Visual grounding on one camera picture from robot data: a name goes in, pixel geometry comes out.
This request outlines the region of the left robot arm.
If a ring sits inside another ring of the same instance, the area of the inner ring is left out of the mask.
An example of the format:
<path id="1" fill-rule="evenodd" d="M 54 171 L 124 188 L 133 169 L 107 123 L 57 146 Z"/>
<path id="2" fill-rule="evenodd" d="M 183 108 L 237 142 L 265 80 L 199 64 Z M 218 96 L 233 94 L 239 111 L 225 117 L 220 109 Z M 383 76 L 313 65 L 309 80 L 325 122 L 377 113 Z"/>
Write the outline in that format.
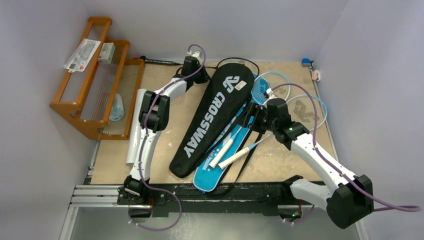
<path id="1" fill-rule="evenodd" d="M 181 74 L 174 75 L 162 88 L 144 93 L 138 116 L 140 140 L 134 155 L 136 160 L 123 186 L 118 189 L 118 200 L 124 204 L 133 201 L 142 205 L 148 201 L 150 190 L 159 191 L 149 186 L 148 181 L 157 141 L 169 122 L 170 103 L 187 92 L 194 83 L 208 80 L 204 62 L 199 51 L 189 52 L 184 59 Z"/>

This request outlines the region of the blue racket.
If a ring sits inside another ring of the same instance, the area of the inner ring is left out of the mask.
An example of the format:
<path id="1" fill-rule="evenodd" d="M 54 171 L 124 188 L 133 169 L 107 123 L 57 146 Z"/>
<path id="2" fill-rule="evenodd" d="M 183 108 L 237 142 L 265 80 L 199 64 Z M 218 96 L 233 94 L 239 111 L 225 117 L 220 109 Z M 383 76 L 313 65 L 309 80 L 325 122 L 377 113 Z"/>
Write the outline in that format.
<path id="1" fill-rule="evenodd" d="M 250 103 L 257 103 L 259 105 L 264 105 L 265 102 L 268 100 L 265 98 L 264 93 L 267 89 L 270 87 L 270 81 L 275 80 L 279 81 L 283 84 L 287 84 L 287 89 L 285 90 L 285 93 L 281 95 L 281 98 L 286 100 L 288 96 L 290 95 L 291 86 L 288 85 L 290 83 L 290 80 L 282 73 L 277 71 L 268 71 L 264 72 L 258 76 L 256 76 L 254 80 L 254 85 L 251 90 L 251 101 Z M 223 151 L 220 152 L 220 154 L 225 154 L 227 149 L 232 144 L 233 140 L 229 139 L 226 144 L 224 145 Z"/>
<path id="2" fill-rule="evenodd" d="M 312 95 L 311 97 L 308 97 L 306 94 L 296 95 L 287 101 L 287 106 L 292 120 L 301 123 L 309 131 L 318 129 L 324 124 L 328 116 L 328 108 L 326 104 L 315 95 Z M 219 153 L 209 163 L 209 166 L 212 168 L 218 166 L 220 169 L 224 169 L 231 163 L 249 153 L 254 147 L 270 136 L 272 136 L 271 133 L 236 153 L 230 154 L 229 157 L 225 159 L 223 159 L 224 155 Z"/>

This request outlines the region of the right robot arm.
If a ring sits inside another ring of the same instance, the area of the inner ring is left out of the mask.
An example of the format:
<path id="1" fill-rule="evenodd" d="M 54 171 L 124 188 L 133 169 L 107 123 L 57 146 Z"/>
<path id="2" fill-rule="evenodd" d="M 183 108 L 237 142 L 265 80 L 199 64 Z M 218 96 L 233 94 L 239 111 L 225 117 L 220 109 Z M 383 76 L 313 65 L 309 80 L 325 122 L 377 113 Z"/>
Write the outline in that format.
<path id="1" fill-rule="evenodd" d="M 299 199 L 313 204 L 325 210 L 341 229 L 375 210 L 372 181 L 366 175 L 357 176 L 326 152 L 304 125 L 292 120 L 285 100 L 273 98 L 265 106 L 250 103 L 236 123 L 261 134 L 272 132 L 279 143 L 303 159 L 323 180 L 323 185 L 301 176 L 286 180 L 287 186 L 280 191 L 284 202 L 292 204 Z"/>

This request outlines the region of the wooden shelf rack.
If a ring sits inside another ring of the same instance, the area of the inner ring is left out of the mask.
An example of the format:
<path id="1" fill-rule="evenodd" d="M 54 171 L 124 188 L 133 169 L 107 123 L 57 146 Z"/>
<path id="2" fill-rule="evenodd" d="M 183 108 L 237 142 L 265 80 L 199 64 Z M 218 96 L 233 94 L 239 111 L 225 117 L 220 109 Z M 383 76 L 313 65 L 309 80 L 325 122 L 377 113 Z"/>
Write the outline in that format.
<path id="1" fill-rule="evenodd" d="M 91 140 L 127 140 L 130 136 L 137 91 L 141 86 L 144 60 L 128 58 L 130 42 L 108 37 L 112 19 L 91 16 L 80 40 L 114 43 L 111 64 L 98 63 L 100 49 L 94 53 L 83 72 L 65 71 L 49 106 L 75 129 Z M 115 94 L 120 94 L 124 116 L 110 121 Z"/>

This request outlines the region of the black Crossway racket bag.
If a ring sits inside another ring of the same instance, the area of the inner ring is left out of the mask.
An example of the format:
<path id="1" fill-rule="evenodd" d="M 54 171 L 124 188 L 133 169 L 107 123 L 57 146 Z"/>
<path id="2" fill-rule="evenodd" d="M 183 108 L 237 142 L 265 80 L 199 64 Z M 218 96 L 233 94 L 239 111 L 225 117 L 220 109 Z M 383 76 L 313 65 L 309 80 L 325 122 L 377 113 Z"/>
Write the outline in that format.
<path id="1" fill-rule="evenodd" d="M 242 108 L 254 85 L 253 72 L 227 63 L 213 74 L 169 170 L 178 178 L 190 175 L 230 120 Z"/>

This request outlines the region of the small white green box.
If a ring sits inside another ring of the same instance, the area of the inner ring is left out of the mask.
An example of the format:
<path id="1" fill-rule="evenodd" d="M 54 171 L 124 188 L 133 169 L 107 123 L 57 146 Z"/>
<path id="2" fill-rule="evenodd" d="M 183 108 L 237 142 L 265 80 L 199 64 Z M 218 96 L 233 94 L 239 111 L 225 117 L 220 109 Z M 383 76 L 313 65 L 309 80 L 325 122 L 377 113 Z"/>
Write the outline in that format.
<path id="1" fill-rule="evenodd" d="M 101 47 L 97 62 L 99 64 L 111 64 L 115 49 L 116 47 L 113 42 L 105 42 Z"/>

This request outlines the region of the white shuttlecock tube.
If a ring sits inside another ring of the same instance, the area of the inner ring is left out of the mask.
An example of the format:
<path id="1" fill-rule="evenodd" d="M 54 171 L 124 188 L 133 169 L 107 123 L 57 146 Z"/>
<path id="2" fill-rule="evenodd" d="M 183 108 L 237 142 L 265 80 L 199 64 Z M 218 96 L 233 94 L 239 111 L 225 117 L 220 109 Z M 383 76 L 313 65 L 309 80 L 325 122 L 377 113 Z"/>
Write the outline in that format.
<path id="1" fill-rule="evenodd" d="M 140 88 L 137 90 L 136 93 L 136 101 L 134 106 L 134 111 L 132 114 L 132 121 L 131 121 L 131 129 L 129 134 L 129 144 L 128 144 L 128 151 L 127 151 L 127 157 L 126 157 L 126 163 L 125 165 L 127 167 L 132 167 L 134 162 L 136 161 L 136 156 L 138 153 L 138 148 L 140 144 L 140 135 L 141 135 L 141 124 L 139 122 L 139 114 L 143 103 L 143 97 L 145 95 L 145 92 L 147 90 L 145 88 Z"/>

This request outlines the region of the blue clip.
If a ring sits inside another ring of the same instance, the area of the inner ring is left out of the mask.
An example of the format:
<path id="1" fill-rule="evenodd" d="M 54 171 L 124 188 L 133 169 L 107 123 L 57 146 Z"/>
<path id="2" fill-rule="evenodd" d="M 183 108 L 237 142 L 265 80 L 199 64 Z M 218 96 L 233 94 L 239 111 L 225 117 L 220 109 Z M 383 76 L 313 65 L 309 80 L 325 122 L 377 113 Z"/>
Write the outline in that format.
<path id="1" fill-rule="evenodd" d="M 312 63 L 313 62 L 309 58 L 303 58 L 301 60 L 301 65 L 304 68 L 308 68 L 308 69 L 312 68 Z"/>

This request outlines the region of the white plastic package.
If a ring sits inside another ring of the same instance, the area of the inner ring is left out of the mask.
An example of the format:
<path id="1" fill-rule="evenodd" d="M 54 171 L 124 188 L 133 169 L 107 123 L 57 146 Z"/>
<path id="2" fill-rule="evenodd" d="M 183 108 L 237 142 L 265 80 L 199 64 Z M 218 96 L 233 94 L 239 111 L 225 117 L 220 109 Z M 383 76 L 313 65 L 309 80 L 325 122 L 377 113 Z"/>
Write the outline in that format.
<path id="1" fill-rule="evenodd" d="M 99 40 L 84 38 L 63 68 L 68 70 L 69 73 L 83 72 L 100 46 L 100 43 Z"/>

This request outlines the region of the blue racket bag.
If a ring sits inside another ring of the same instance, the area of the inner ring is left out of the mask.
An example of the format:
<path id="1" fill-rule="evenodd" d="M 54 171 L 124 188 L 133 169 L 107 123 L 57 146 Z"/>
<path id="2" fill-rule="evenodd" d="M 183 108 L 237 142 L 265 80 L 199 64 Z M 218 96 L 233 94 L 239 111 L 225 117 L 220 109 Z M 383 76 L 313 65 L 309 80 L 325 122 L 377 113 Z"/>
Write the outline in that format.
<path id="1" fill-rule="evenodd" d="M 232 144 L 227 149 L 225 154 L 223 154 L 218 161 L 219 163 L 225 161 L 240 149 L 243 148 L 245 144 L 249 129 L 247 127 L 241 127 L 236 125 L 234 128 L 231 128 L 232 123 L 236 118 L 242 114 L 244 108 L 248 107 L 249 103 L 245 102 L 242 107 L 237 111 L 235 116 L 228 122 L 222 132 L 219 134 L 217 139 L 213 142 L 214 148 L 210 147 L 210 153 L 206 156 L 203 162 L 196 168 L 193 184 L 201 192 L 212 192 L 217 185 L 220 183 L 222 178 L 225 176 L 226 171 L 229 170 L 229 166 L 225 168 L 220 168 L 219 166 L 211 167 L 210 162 L 212 162 L 215 157 L 217 157 L 224 149 L 224 145 L 228 140 L 232 139 Z"/>

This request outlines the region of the blue white wipes pack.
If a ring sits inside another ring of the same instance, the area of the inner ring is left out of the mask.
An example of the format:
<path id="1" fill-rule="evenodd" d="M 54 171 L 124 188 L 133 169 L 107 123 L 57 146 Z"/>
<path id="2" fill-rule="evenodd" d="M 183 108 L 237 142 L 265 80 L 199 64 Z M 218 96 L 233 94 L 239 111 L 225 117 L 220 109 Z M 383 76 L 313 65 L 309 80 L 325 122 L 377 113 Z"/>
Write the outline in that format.
<path id="1" fill-rule="evenodd" d="M 125 115 L 122 96 L 116 93 L 113 98 L 112 106 L 109 112 L 108 119 L 112 122 L 117 122 Z"/>

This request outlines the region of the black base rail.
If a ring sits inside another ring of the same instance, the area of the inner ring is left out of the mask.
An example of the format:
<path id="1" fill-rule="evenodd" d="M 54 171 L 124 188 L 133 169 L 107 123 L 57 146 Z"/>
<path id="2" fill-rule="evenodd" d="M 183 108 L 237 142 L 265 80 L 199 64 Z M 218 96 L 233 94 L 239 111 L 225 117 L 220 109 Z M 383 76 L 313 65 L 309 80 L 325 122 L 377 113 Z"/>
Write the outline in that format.
<path id="1" fill-rule="evenodd" d="M 200 192 L 192 183 L 152 184 L 151 187 L 159 190 L 150 190 L 145 202 L 124 203 L 117 198 L 118 205 L 132 209 L 144 206 L 157 218 L 179 212 L 289 216 L 300 207 L 311 206 L 292 196 L 287 181 L 222 183 L 210 193 Z"/>

